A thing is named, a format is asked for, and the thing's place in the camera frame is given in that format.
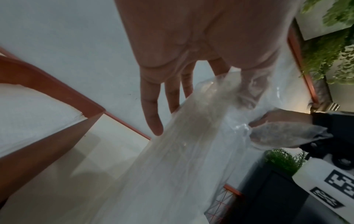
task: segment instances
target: plastic sheet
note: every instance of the plastic sheet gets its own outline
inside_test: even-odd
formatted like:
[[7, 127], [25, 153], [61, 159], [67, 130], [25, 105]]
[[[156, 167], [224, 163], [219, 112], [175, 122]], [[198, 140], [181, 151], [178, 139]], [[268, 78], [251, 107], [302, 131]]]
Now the plastic sheet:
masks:
[[[260, 76], [267, 78], [270, 72], [262, 70], [255, 77]], [[281, 101], [274, 82], [271, 89], [275, 91], [265, 94], [254, 109], [247, 109], [238, 100], [245, 99], [240, 83], [236, 72], [197, 85], [163, 135], [150, 141], [109, 190], [112, 193], [98, 212], [89, 214], [90, 223], [188, 224], [203, 214], [251, 144], [248, 123]], [[256, 81], [250, 82], [248, 88], [257, 93], [257, 86]], [[281, 128], [282, 124], [270, 126], [258, 134], [279, 133]], [[311, 142], [313, 137], [302, 140]], [[277, 138], [275, 142], [272, 137], [259, 139], [267, 147], [279, 143]]]

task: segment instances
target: clear plastic bag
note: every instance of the clear plastic bag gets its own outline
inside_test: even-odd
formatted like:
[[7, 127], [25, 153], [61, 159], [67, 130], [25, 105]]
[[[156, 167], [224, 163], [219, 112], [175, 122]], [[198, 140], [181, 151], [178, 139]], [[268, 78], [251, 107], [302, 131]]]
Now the clear plastic bag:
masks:
[[240, 83], [235, 72], [198, 84], [163, 135], [152, 139], [112, 186], [90, 223], [188, 224], [203, 214], [251, 144], [248, 123], [281, 100], [272, 91], [254, 109], [245, 109], [238, 100]]

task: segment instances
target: transparent plastic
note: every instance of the transparent plastic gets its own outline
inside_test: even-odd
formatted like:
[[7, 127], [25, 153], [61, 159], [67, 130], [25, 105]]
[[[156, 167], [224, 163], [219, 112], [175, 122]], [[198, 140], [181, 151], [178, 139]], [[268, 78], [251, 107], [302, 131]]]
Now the transparent plastic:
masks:
[[[260, 76], [268, 78], [270, 72], [262, 70], [255, 77]], [[111, 194], [98, 211], [91, 210], [90, 223], [188, 224], [203, 214], [251, 144], [248, 123], [281, 101], [278, 84], [272, 83], [275, 91], [265, 94], [262, 103], [250, 110], [244, 107], [244, 100], [239, 100], [245, 99], [240, 84], [239, 72], [198, 84], [173, 114], [163, 135], [150, 141], [109, 189]], [[250, 82], [248, 88], [258, 92], [256, 82]], [[283, 124], [259, 129], [256, 134], [260, 144], [269, 149], [273, 143], [279, 144], [277, 138], [268, 139], [266, 132], [279, 133], [282, 128]], [[286, 124], [286, 128], [291, 129], [292, 124]], [[315, 136], [302, 142], [311, 142]]]

